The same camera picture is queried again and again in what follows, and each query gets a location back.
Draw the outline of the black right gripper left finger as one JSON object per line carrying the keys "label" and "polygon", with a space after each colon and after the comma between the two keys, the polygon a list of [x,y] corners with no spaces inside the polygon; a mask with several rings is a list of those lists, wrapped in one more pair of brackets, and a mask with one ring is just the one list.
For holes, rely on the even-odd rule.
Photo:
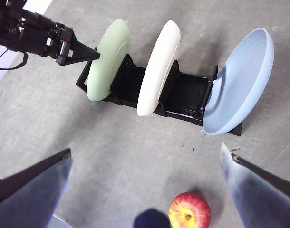
{"label": "black right gripper left finger", "polygon": [[72,163],[66,148],[0,178],[0,228],[46,228],[67,187]]}

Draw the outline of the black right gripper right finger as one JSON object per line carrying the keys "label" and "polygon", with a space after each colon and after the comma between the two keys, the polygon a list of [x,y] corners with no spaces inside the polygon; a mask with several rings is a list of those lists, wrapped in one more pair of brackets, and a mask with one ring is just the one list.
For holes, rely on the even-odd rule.
{"label": "black right gripper right finger", "polygon": [[290,182],[221,145],[225,181],[246,228],[290,228]]}

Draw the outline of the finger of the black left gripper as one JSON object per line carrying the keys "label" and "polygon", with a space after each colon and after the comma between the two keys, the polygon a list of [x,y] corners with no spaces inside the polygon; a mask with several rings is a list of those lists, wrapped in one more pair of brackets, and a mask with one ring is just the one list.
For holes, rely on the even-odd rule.
{"label": "finger of the black left gripper", "polygon": [[75,35],[72,36],[72,63],[85,62],[100,58],[100,53],[79,42]]}

